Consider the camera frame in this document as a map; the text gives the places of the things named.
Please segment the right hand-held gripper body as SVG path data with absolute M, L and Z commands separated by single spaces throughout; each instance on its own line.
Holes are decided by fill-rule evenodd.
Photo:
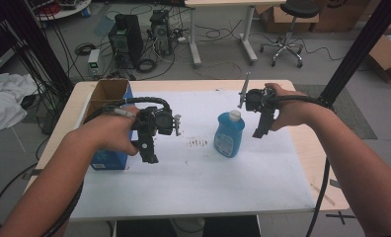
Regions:
M 245 108 L 248 112 L 260 113 L 258 127 L 253 136 L 262 138 L 267 135 L 274 123 L 276 110 L 275 92 L 271 88 L 251 89 L 245 97 Z

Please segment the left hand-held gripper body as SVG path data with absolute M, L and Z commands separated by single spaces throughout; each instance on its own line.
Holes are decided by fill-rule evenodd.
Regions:
M 168 108 L 158 109 L 148 107 L 139 111 L 132 130 L 137 131 L 137 139 L 132 144 L 138 148 L 144 163 L 158 163 L 154 151 L 154 139 L 156 133 L 171 135 L 174 129 L 172 110 Z

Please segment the blue bottle with white cap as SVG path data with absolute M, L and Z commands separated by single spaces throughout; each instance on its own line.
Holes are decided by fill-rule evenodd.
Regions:
M 245 122 L 241 113 L 236 110 L 221 114 L 218 118 L 218 128 L 213 139 L 217 152 L 227 158 L 233 158 L 239 151 Z

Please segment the cardboard box with blue outside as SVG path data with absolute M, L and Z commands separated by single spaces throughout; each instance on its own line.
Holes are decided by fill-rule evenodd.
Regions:
M 88 116 L 104 105 L 132 97 L 131 87 L 126 79 L 102 79 L 97 83 L 86 102 L 82 122 L 85 122 Z M 91 167 L 94 170 L 124 170 L 126 161 L 125 153 L 98 150 L 92 158 Z

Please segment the person's right hand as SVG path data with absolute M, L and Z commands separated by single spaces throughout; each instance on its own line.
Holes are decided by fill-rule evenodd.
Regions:
M 301 96 L 303 94 L 296 91 L 288 91 L 281 88 L 276 83 L 267 83 L 267 88 L 272 88 L 278 96 Z M 308 110 L 313 107 L 313 104 L 289 100 L 279 103 L 279 114 L 271 126 L 272 131 L 277 131 L 285 126 L 297 126 L 305 124 L 308 118 Z

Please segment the person's left hand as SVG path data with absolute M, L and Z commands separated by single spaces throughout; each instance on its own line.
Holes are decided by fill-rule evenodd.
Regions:
M 93 151 L 107 149 L 136 155 L 138 149 L 130 142 L 129 132 L 136 121 L 139 109 L 136 106 L 122 108 L 125 116 L 101 115 L 85 123 L 79 131 L 85 136 L 85 144 Z

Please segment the white table mat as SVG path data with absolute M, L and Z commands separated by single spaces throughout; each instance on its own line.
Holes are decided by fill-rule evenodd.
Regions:
M 179 135 L 157 135 L 156 164 L 128 158 L 122 171 L 89 170 L 76 220 L 308 211 L 315 202 L 287 129 L 254 137 L 259 116 L 244 112 L 240 150 L 213 147 L 218 116 L 236 109 L 235 91 L 162 92 L 181 117 Z

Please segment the white power supply unit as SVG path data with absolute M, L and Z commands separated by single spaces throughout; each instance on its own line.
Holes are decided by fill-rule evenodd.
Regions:
M 92 49 L 88 57 L 89 72 L 94 77 L 100 76 L 100 51 Z

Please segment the white-legged wooden desk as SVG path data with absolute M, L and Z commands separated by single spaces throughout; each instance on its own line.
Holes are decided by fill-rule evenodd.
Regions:
M 191 9 L 191 33 L 189 46 L 193 58 L 194 67 L 201 66 L 201 59 L 196 44 L 196 9 L 200 7 L 217 7 L 217 6 L 245 6 L 247 8 L 244 32 L 239 36 L 239 41 L 244 47 L 248 61 L 251 65 L 258 61 L 250 42 L 249 34 L 251 31 L 255 8 L 258 5 L 276 6 L 285 3 L 286 0 L 185 0 L 185 5 Z

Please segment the large black computer tower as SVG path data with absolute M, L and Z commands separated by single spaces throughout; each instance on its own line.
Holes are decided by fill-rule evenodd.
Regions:
M 116 14 L 109 41 L 117 63 L 135 68 L 143 50 L 140 24 L 136 15 Z

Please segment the black swivel stool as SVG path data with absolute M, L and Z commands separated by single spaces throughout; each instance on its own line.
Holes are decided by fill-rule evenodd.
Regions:
M 276 39 L 267 39 L 266 42 L 260 44 L 260 52 L 263 52 L 266 46 L 277 48 L 276 53 L 272 57 L 272 66 L 275 66 L 277 58 L 284 52 L 290 52 L 297 59 L 297 67 L 303 66 L 301 52 L 304 48 L 302 43 L 296 43 L 291 40 L 294 33 L 294 23 L 297 18 L 312 18 L 319 15 L 319 5 L 313 0 L 286 0 L 278 6 L 284 13 L 293 16 L 292 24 L 284 36 L 279 36 Z

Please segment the small black computer tower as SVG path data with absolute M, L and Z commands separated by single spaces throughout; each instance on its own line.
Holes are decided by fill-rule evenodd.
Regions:
M 168 10 L 154 10 L 150 18 L 152 37 L 155 50 L 160 55 L 172 53 L 172 40 Z

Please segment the grey floor mat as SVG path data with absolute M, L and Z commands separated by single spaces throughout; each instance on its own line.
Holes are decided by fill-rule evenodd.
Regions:
M 296 91 L 310 97 L 318 98 L 325 89 L 325 85 L 295 84 Z M 377 136 L 358 108 L 351 94 L 343 89 L 335 103 L 334 111 L 338 117 L 361 139 L 376 139 Z

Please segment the grey tape strip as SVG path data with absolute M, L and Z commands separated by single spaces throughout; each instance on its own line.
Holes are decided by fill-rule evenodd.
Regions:
M 33 169 L 33 170 L 29 171 L 29 172 L 25 172 L 22 175 L 22 179 L 23 180 L 29 180 L 33 176 L 38 176 L 41 173 L 41 171 L 42 171 L 42 169 Z

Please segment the round white table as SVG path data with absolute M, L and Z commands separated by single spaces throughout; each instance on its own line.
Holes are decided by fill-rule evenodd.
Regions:
M 81 13 L 89 17 L 92 0 L 28 0 L 28 5 L 40 21 L 50 21 Z

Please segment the black tape cross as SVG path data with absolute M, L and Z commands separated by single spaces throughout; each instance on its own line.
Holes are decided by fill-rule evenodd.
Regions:
M 338 218 L 341 221 L 342 225 L 346 225 L 347 219 L 356 219 L 356 217 L 354 215 L 343 214 L 340 211 L 338 211 L 337 213 L 328 213 L 328 214 L 325 214 L 325 216 L 328 218 Z

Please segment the white cloth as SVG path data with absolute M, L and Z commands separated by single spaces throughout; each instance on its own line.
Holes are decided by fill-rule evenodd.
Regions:
M 0 74 L 0 130 L 9 128 L 25 118 L 23 100 L 38 92 L 30 74 Z

